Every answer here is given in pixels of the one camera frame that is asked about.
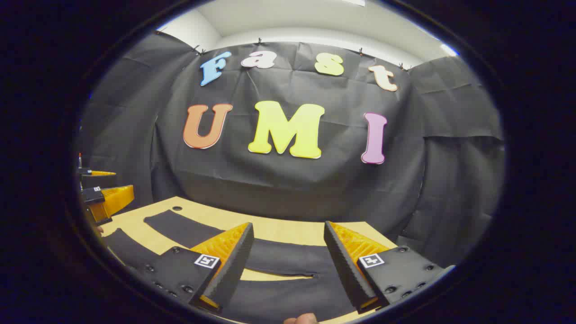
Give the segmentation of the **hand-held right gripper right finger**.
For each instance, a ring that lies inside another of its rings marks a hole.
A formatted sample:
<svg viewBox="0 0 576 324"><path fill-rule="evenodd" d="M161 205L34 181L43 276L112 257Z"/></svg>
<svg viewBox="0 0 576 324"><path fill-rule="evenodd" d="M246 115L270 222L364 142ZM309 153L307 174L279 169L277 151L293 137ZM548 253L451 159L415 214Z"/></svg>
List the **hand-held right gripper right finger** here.
<svg viewBox="0 0 576 324"><path fill-rule="evenodd" d="M419 293L455 268L441 267L405 245L388 248L330 221L324 225L324 241L359 314Z"/></svg>

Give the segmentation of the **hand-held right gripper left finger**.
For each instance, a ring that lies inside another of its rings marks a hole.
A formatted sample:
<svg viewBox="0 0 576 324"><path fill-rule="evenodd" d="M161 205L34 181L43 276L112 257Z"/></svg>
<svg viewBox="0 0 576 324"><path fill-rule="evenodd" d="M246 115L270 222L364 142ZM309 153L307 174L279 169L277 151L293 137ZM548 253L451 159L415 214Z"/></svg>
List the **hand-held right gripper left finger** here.
<svg viewBox="0 0 576 324"><path fill-rule="evenodd" d="M218 313L236 291L253 242L252 223L243 223L191 249L169 248L132 273L171 299Z"/></svg>

